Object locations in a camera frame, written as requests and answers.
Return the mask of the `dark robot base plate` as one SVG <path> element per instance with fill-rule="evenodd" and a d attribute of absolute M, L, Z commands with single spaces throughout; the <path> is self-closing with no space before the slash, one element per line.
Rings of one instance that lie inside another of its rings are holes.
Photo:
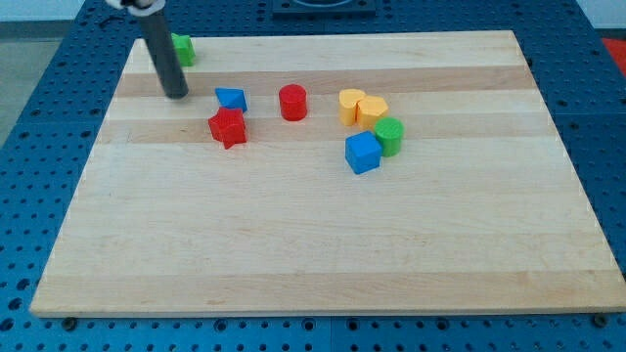
<path fill-rule="evenodd" d="M 296 16 L 374 15 L 376 0 L 271 0 L 274 18 Z"/>

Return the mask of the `white rod mount collar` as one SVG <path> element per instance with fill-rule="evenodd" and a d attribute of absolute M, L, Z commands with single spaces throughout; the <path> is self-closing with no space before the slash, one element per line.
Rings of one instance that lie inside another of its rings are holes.
<path fill-rule="evenodd" d="M 166 4 L 165 0 L 105 0 L 111 7 L 118 10 L 127 10 L 135 17 L 151 16 L 161 11 Z"/>

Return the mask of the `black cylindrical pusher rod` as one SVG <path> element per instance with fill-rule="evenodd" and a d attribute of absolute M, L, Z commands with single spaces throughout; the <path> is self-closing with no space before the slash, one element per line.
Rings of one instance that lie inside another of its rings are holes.
<path fill-rule="evenodd" d="M 163 9 L 140 17 L 138 23 L 164 95 L 174 100 L 184 98 L 189 88 Z"/>

